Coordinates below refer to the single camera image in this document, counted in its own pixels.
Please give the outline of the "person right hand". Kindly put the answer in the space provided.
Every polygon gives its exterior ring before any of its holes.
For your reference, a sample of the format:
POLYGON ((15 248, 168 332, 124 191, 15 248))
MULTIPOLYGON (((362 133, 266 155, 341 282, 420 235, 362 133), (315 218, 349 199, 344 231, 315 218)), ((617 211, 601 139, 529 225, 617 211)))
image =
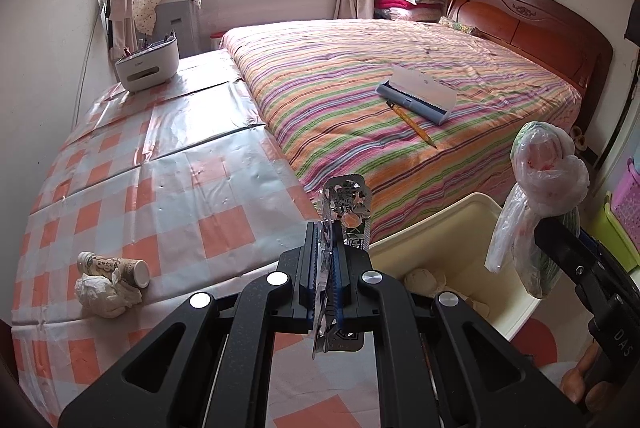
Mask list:
POLYGON ((585 376, 591 370, 601 352, 602 350, 597 341, 593 341, 576 365, 566 372, 561 379, 560 390, 562 393, 574 404, 584 401, 590 413, 602 412, 617 393, 617 388, 609 382, 599 382, 591 388, 586 386, 585 376))

